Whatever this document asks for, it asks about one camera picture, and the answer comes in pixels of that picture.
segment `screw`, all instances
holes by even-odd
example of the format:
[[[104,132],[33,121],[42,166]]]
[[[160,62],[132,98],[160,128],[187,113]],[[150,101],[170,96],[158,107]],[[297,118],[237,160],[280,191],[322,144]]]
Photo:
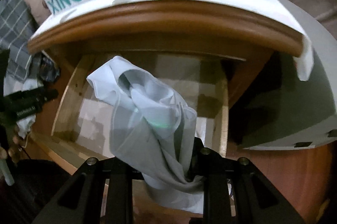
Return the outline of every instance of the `screw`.
[[[201,148],[200,153],[203,155],[209,155],[211,153],[211,150],[207,147]]]
[[[87,164],[88,165],[94,165],[97,162],[97,158],[88,158]]]
[[[249,159],[247,159],[247,158],[239,158],[239,163],[241,165],[248,165],[249,164]]]

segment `plaid fabric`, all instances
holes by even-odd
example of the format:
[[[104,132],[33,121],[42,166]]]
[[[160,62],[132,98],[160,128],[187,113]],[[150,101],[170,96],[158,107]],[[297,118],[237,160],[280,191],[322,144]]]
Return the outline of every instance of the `plaid fabric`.
[[[32,56],[27,49],[28,40],[35,31],[36,22],[24,0],[0,1],[0,48],[11,50],[7,71],[21,81],[29,76],[32,63],[33,66],[40,64],[40,54]]]

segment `wooden panel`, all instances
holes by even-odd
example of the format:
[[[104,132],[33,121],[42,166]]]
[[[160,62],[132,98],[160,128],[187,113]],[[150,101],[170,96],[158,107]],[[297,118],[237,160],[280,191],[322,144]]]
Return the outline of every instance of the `wooden panel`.
[[[33,124],[32,130],[37,133],[49,135],[51,134],[53,122],[56,112],[60,105],[63,92],[71,77],[71,72],[64,66],[63,63],[58,64],[61,69],[61,76],[54,84],[49,84],[48,88],[55,88],[59,95],[56,99],[45,103],[42,107],[42,112],[36,114],[36,122]]]
[[[66,69],[70,74],[73,74],[81,59],[80,50],[72,50],[70,44],[54,45],[46,49],[45,53],[48,54],[57,65],[61,65],[62,70]]]
[[[264,47],[245,41],[223,38],[217,33],[184,34],[163,33],[158,31],[137,34],[97,37],[70,44],[79,48],[82,54],[105,53],[110,51],[154,51],[168,52],[177,55],[191,55],[195,58],[203,56],[234,58],[249,60],[255,57],[256,51]]]
[[[93,68],[95,55],[83,56],[75,68],[67,87],[64,90],[59,108],[56,112],[51,135],[75,141],[74,125],[77,121],[83,100],[88,72]]]
[[[222,157],[226,157],[228,138],[228,90],[225,73],[219,69],[219,81],[215,84],[215,93],[221,102],[221,107],[214,119],[214,131],[212,136],[212,150],[217,151]]]
[[[50,156],[46,154],[37,144],[32,140],[32,138],[27,139],[27,147],[25,151],[30,156],[31,159],[44,159],[52,160]]]
[[[90,157],[106,159],[85,147],[67,142],[54,136],[46,136],[32,132],[32,140],[59,166],[71,175]]]
[[[294,151],[238,149],[228,142],[227,158],[246,157],[259,168],[294,206],[307,224],[314,224],[326,198],[333,158],[333,144]]]
[[[249,42],[296,57],[303,48],[302,34],[282,23],[240,8],[191,0],[145,1],[104,8],[57,25],[31,39],[28,48],[34,53],[56,44],[151,31],[216,34],[224,44],[226,39]],[[211,54],[218,55],[219,51],[221,48]]]

